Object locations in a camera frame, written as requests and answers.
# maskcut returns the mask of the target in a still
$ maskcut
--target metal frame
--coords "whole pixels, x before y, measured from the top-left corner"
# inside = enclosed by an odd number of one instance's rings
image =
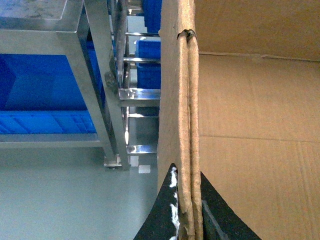
[[[129,55],[128,37],[159,37],[159,35],[128,32],[128,11],[129,9],[141,11],[140,0],[118,0],[117,5],[114,0],[109,0],[109,6],[106,3],[106,0],[84,0],[119,153],[116,163],[105,163],[105,166],[118,167],[122,165],[122,168],[128,169],[128,155],[155,154],[157,152],[157,146],[153,145],[127,146],[126,139],[128,140],[130,118],[158,117],[152,114],[130,114],[129,107],[158,107],[160,105],[159,89],[130,88],[130,68],[132,65],[160,63],[160,60],[126,57]],[[114,56],[113,39],[116,56]]]
[[[96,133],[85,134],[0,134],[0,149],[101,147]]]
[[[102,147],[116,162],[90,63],[86,40],[89,24],[84,1],[66,2],[61,19],[0,18],[0,54],[66,55],[97,134],[0,135],[1,148]]]
[[[106,102],[110,112],[117,151],[121,159],[122,168],[127,170],[129,169],[129,161],[125,140],[123,113],[120,107],[120,83],[117,81],[116,75],[116,65],[107,3],[105,0],[85,0],[84,5],[88,20],[90,22],[90,31],[93,44],[96,49],[96,57],[98,59]]]

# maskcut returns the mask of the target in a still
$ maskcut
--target metal leg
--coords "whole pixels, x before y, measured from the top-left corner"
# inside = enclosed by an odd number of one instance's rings
[[[103,109],[100,94],[95,83],[95,77],[86,47],[89,24],[85,14],[81,15],[79,26],[77,32],[57,32],[56,34],[69,61],[86,107],[91,115],[105,156],[109,161],[114,162],[116,161],[116,156],[113,152],[106,128],[106,113]]]
[[[96,50],[121,165],[124,170],[128,170],[129,161],[123,114],[119,98],[119,85],[117,83],[117,76],[115,75],[116,66],[107,2],[105,0],[85,0],[84,5],[87,18],[90,22],[90,30]]]

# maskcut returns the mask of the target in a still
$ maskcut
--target shelf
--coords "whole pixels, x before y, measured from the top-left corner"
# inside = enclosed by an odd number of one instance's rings
[[[158,107],[160,105],[160,95],[160,89],[119,89],[122,107]]]

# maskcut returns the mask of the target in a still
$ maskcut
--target metal bar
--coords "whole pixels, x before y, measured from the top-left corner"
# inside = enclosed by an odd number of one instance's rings
[[[102,147],[96,133],[0,134],[0,149]]]
[[[159,118],[159,114],[151,113],[151,114],[139,114],[139,113],[130,113],[128,115],[129,118]]]
[[[158,107],[160,94],[160,89],[119,89],[122,107]]]
[[[126,150],[131,156],[141,154],[156,154],[157,145],[130,145],[126,147]]]
[[[136,9],[136,8],[128,8],[127,10],[127,15],[128,16],[144,16],[144,11],[143,9]]]
[[[125,36],[125,52],[124,55],[128,56],[130,55],[129,50],[129,36]],[[122,79],[122,88],[128,89],[130,88],[130,81],[131,81],[131,74],[130,74],[130,63],[124,62],[123,63],[123,79]]]
[[[116,157],[107,132],[107,117],[86,47],[89,24],[83,12],[77,32],[57,32],[60,44],[68,59],[75,80],[79,86],[85,105],[90,113],[105,156],[113,161]]]
[[[126,53],[126,32],[127,32],[127,6],[128,0],[118,0],[117,4],[117,25],[114,30],[115,54],[118,87],[123,88],[124,78],[124,56]]]
[[[110,9],[111,9],[111,21],[112,21],[112,31],[115,31],[116,23],[116,6],[117,0],[110,0]]]
[[[142,8],[142,0],[128,0],[128,6]]]
[[[148,33],[148,32],[127,32],[127,36],[130,37],[154,37],[154,38],[159,38],[158,33]]]
[[[124,57],[124,62],[136,64],[160,64],[160,59],[156,58],[141,58],[141,57]]]
[[[110,112],[117,150],[124,170],[129,169],[123,115],[120,107],[116,65],[111,38],[110,20],[105,0],[84,1],[90,30],[102,77],[106,103]]]

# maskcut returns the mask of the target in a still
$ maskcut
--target cardboard flap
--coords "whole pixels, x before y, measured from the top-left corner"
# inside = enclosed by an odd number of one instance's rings
[[[320,63],[200,55],[201,136],[320,142]]]
[[[181,239],[203,237],[198,127],[198,43],[193,1],[164,0],[161,11],[161,100],[158,182],[178,168]]]
[[[319,0],[195,0],[199,50],[320,61]]]

